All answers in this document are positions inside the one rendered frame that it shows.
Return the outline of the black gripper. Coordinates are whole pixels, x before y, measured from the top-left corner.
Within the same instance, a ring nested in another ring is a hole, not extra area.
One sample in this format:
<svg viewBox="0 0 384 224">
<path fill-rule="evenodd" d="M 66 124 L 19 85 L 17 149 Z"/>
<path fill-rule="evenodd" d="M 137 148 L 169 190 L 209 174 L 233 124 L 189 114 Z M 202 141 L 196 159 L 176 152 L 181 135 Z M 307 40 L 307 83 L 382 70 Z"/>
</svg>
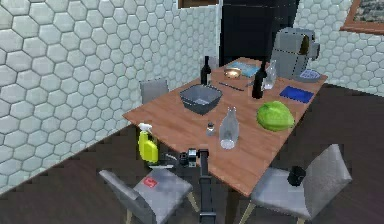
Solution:
<svg viewBox="0 0 384 224">
<path fill-rule="evenodd" d="M 165 154 L 166 157 L 173 159 L 175 161 L 179 160 L 179 164 L 183 167 L 187 167 L 189 162 L 188 162 L 188 154 L 186 152 L 182 152 L 179 154 L 179 158 L 171 155 L 171 154 Z M 149 165 L 149 168 L 176 168 L 179 167 L 179 165 L 172 165 L 172 164 L 167 164 L 167 165 Z"/>
</svg>

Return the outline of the yellow spray bottle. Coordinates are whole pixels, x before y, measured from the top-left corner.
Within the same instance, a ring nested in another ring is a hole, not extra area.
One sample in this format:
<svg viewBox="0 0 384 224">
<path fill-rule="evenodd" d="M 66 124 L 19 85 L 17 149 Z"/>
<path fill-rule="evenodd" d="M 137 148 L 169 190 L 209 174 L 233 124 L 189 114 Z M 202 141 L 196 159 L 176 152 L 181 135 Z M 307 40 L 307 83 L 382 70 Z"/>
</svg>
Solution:
<svg viewBox="0 0 384 224">
<path fill-rule="evenodd" d="M 149 163 L 157 163 L 159 150 L 157 145 L 150 139 L 152 126 L 147 123 L 140 123 L 138 127 L 140 128 L 138 145 L 141 158 Z"/>
</svg>

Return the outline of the grey chair with wooden legs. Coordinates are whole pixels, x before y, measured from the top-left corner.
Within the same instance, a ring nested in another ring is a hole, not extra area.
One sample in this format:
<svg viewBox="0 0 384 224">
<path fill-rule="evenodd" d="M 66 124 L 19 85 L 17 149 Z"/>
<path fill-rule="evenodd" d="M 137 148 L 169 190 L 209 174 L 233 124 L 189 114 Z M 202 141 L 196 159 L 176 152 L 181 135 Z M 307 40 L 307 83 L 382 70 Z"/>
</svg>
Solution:
<svg viewBox="0 0 384 224">
<path fill-rule="evenodd" d="M 169 92 L 167 80 L 164 78 L 142 81 L 140 89 L 143 104 Z"/>
<path fill-rule="evenodd" d="M 167 169 L 153 169 L 133 188 L 108 170 L 99 175 L 126 208 L 124 224 L 131 224 L 133 217 L 142 224 L 166 224 L 185 198 L 200 211 L 193 186 Z"/>
<path fill-rule="evenodd" d="M 307 167 L 298 186 L 287 178 L 290 171 L 268 168 L 254 187 L 239 224 L 245 224 L 256 206 L 297 218 L 297 224 L 313 220 L 351 181 L 342 155 L 342 144 L 329 145 Z"/>
</svg>

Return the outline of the clear glass bottle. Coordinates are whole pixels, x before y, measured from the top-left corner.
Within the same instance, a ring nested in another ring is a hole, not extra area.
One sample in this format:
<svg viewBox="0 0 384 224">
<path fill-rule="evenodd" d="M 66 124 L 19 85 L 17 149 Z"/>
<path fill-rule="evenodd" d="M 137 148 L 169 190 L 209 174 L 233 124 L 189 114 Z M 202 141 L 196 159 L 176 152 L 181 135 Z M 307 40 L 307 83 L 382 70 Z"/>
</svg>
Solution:
<svg viewBox="0 0 384 224">
<path fill-rule="evenodd" d="M 272 60 L 269 63 L 269 66 L 265 69 L 265 72 L 266 72 L 267 76 L 264 78 L 264 88 L 265 89 L 272 89 L 274 84 L 275 84 L 276 77 L 277 77 L 276 61 L 275 60 Z"/>
<path fill-rule="evenodd" d="M 220 145 L 225 150 L 233 149 L 239 136 L 239 123 L 236 117 L 236 108 L 229 107 L 222 120 L 219 130 Z"/>
</svg>

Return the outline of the black wine bottle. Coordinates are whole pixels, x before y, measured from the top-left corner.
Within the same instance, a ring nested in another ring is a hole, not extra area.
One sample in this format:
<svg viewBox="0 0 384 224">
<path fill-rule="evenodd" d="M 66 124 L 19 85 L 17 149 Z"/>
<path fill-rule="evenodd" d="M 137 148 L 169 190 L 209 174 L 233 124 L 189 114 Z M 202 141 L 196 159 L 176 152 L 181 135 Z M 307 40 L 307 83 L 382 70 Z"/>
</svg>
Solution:
<svg viewBox="0 0 384 224">
<path fill-rule="evenodd" d="M 204 57 L 204 64 L 200 71 L 200 81 L 202 85 L 207 85 L 209 82 L 209 77 L 211 75 L 211 68 L 209 66 L 209 57 Z"/>
<path fill-rule="evenodd" d="M 260 69 L 256 72 L 254 77 L 252 97 L 255 99 L 261 99 L 263 97 L 263 82 L 264 82 L 264 79 L 267 77 L 265 67 L 266 67 L 266 60 L 263 60 L 261 63 Z"/>
</svg>

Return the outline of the brown wooden table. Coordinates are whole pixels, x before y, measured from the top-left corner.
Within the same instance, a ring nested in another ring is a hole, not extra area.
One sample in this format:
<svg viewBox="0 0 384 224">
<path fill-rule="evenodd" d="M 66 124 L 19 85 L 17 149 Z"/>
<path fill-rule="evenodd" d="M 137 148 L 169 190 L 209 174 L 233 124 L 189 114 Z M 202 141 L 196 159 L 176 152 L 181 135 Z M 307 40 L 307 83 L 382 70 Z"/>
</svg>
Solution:
<svg viewBox="0 0 384 224">
<path fill-rule="evenodd" d="M 292 86 L 315 94 L 326 79 L 323 75 L 315 83 L 301 83 L 279 77 L 274 87 L 266 91 L 261 99 L 254 99 L 249 78 L 242 76 L 228 79 L 220 67 L 212 71 L 212 84 L 222 91 L 222 97 L 218 105 L 206 115 L 198 115 L 186 109 L 179 97 L 182 90 L 200 82 L 195 79 L 125 113 L 124 118 L 135 125 L 150 124 L 153 136 L 177 152 L 189 148 L 208 149 L 208 168 L 211 174 L 242 195 L 249 196 L 291 134 L 289 129 L 279 132 L 263 129 L 256 121 L 257 110 L 265 102 L 280 101 L 289 108 L 296 120 L 300 120 L 309 105 L 281 97 L 280 92 Z M 245 91 L 236 91 L 218 82 Z M 239 138 L 233 149 L 225 150 L 220 146 L 217 134 L 206 134 L 206 127 L 209 122 L 219 126 L 229 107 L 236 108 Z"/>
</svg>

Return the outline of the grey square bowl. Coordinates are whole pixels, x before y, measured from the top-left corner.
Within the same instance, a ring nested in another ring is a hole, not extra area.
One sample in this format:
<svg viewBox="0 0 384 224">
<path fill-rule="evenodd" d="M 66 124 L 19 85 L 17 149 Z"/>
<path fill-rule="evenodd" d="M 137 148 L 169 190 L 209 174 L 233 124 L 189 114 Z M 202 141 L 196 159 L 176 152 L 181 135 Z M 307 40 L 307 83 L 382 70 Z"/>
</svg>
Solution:
<svg viewBox="0 0 384 224">
<path fill-rule="evenodd" d="M 181 91 L 179 96 L 186 109 L 205 115 L 217 106 L 222 92 L 211 85 L 195 84 Z"/>
</svg>

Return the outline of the dark thin knife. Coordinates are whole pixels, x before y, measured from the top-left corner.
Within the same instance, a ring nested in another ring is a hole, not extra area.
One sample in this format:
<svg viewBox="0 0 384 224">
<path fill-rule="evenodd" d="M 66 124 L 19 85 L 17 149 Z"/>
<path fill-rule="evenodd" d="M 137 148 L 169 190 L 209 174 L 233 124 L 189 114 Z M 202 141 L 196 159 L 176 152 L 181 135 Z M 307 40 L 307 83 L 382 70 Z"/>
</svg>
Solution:
<svg viewBox="0 0 384 224">
<path fill-rule="evenodd" d="M 227 84 L 227 83 L 223 83 L 223 82 L 218 82 L 218 83 L 219 83 L 220 85 L 222 85 L 222 86 L 229 87 L 229 88 L 234 89 L 234 90 L 236 90 L 236 91 L 241 91 L 241 92 L 244 92 L 244 91 L 245 91 L 245 90 L 242 89 L 242 88 L 238 88 L 238 87 L 235 87 L 235 86 L 230 85 L 230 84 Z"/>
</svg>

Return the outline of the golden bowl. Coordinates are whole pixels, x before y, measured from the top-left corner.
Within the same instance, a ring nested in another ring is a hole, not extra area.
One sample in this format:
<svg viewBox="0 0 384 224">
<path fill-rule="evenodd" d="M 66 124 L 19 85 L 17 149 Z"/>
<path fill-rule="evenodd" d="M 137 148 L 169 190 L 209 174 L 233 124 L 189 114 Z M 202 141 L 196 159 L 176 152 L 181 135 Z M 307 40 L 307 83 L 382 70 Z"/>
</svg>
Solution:
<svg viewBox="0 0 384 224">
<path fill-rule="evenodd" d="M 239 68 L 226 68 L 224 70 L 224 76 L 228 79 L 238 79 L 242 71 Z"/>
</svg>

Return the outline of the green lettuce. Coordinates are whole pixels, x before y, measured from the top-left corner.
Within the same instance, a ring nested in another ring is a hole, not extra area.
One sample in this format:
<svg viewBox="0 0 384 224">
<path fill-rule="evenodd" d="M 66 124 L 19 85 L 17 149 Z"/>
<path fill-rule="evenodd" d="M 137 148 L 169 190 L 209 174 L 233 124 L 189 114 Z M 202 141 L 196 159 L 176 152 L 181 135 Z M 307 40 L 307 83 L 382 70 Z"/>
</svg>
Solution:
<svg viewBox="0 0 384 224">
<path fill-rule="evenodd" d="M 295 124 L 290 110 L 280 101 L 264 103 L 257 111 L 256 120 L 264 129 L 274 132 L 286 130 Z"/>
</svg>

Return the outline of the light blue book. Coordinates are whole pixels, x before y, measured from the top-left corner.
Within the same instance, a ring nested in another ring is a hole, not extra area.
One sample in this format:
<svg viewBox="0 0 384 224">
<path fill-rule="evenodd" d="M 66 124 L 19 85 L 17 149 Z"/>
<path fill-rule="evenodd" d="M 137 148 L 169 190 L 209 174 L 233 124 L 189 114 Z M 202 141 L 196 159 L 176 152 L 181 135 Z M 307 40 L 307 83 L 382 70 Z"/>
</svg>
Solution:
<svg viewBox="0 0 384 224">
<path fill-rule="evenodd" d="M 250 65 L 243 62 L 232 62 L 227 65 L 228 68 L 237 68 L 241 70 L 241 74 L 248 78 L 252 77 L 259 70 L 259 67 L 256 65 Z"/>
</svg>

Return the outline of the black cup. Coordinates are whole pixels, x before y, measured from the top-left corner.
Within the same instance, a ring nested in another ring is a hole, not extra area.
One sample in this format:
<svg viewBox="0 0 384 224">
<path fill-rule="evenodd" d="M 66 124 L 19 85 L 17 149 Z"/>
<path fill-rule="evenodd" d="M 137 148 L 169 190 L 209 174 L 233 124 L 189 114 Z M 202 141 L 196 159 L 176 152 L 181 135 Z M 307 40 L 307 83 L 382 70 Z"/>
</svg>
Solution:
<svg viewBox="0 0 384 224">
<path fill-rule="evenodd" d="M 300 166 L 293 166 L 289 172 L 287 181 L 290 185 L 298 187 L 304 177 L 306 176 L 306 171 Z"/>
</svg>

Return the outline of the black fridge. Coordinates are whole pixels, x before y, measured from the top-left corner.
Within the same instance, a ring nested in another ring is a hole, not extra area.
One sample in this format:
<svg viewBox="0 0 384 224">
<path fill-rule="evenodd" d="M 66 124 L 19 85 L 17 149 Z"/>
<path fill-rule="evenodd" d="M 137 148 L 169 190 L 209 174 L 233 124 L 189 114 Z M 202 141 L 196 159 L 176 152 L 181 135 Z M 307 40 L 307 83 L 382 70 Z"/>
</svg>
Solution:
<svg viewBox="0 0 384 224">
<path fill-rule="evenodd" d="M 270 60 L 276 33 L 292 27 L 300 0 L 223 0 L 219 64 Z"/>
</svg>

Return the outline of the brown framed window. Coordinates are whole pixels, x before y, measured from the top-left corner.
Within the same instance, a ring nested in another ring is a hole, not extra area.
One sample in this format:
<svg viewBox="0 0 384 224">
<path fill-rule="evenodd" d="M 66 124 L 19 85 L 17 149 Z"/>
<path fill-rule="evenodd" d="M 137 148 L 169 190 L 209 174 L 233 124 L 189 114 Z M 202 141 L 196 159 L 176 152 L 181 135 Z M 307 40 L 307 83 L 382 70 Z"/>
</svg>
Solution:
<svg viewBox="0 0 384 224">
<path fill-rule="evenodd" d="M 216 5 L 219 3 L 219 0 L 176 0 L 176 3 L 178 5 L 177 7 L 181 9 L 181 8 Z"/>
</svg>

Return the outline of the grey coffee machine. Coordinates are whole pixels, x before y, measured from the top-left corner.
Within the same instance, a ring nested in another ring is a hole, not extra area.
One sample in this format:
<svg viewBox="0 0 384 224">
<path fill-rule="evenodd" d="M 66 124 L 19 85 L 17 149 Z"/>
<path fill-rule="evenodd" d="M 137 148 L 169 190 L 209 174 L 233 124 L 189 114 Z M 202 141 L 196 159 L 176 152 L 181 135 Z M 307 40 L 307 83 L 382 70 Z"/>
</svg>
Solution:
<svg viewBox="0 0 384 224">
<path fill-rule="evenodd" d="M 307 68 L 309 60 L 319 57 L 319 52 L 313 30 L 286 27 L 276 34 L 271 59 L 276 61 L 279 77 L 294 79 Z"/>
</svg>

